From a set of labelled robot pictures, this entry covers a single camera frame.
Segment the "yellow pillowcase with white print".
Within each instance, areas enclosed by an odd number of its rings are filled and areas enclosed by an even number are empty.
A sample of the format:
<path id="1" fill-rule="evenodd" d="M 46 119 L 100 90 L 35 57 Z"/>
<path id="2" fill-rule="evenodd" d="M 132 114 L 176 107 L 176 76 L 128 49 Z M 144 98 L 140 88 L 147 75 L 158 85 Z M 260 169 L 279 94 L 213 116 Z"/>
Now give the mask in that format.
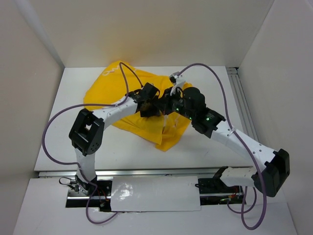
<path id="1" fill-rule="evenodd" d="M 125 80 L 116 61 L 106 67 L 92 86 L 87 90 L 83 102 L 87 104 L 112 104 L 122 99 L 126 94 Z M 165 90 L 173 84 L 167 76 L 155 75 L 147 71 L 138 70 L 126 63 L 129 68 L 123 67 L 130 91 L 151 83 L 163 95 Z M 139 113 L 127 116 L 113 124 L 113 126 L 131 132 L 155 144 L 155 148 L 167 151 L 176 145 L 190 121 L 177 113 L 159 117 L 141 117 Z"/>

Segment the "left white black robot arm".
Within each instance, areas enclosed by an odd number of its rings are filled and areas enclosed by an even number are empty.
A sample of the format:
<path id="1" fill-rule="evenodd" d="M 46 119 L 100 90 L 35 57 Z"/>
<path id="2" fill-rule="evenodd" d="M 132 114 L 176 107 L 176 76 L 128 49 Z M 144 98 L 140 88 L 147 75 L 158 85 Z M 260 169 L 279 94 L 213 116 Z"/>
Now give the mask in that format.
<path id="1" fill-rule="evenodd" d="M 115 122 L 133 115 L 156 114 L 152 102 L 157 100 L 160 91 L 150 83 L 125 95 L 121 100 L 101 109 L 82 109 L 70 130 L 69 138 L 76 153 L 77 167 L 75 180 L 79 190 L 85 195 L 96 191 L 95 153 L 100 148 L 103 133 Z"/>

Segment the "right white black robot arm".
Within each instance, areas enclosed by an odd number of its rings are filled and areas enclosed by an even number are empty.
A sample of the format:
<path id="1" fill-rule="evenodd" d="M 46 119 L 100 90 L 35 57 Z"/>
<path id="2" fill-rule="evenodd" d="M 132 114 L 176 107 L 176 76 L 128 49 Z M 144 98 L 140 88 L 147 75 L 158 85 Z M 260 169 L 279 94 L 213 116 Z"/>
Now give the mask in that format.
<path id="1" fill-rule="evenodd" d="M 227 119 L 208 108 L 199 89 L 190 87 L 175 94 L 169 91 L 155 101 L 155 106 L 164 115 L 176 112 L 191 120 L 192 127 L 215 140 L 247 161 L 252 167 L 221 167 L 215 174 L 213 186 L 219 192 L 229 187 L 255 187 L 268 197 L 275 197 L 290 174 L 290 156 L 287 151 L 262 145 L 245 133 L 230 127 Z"/>

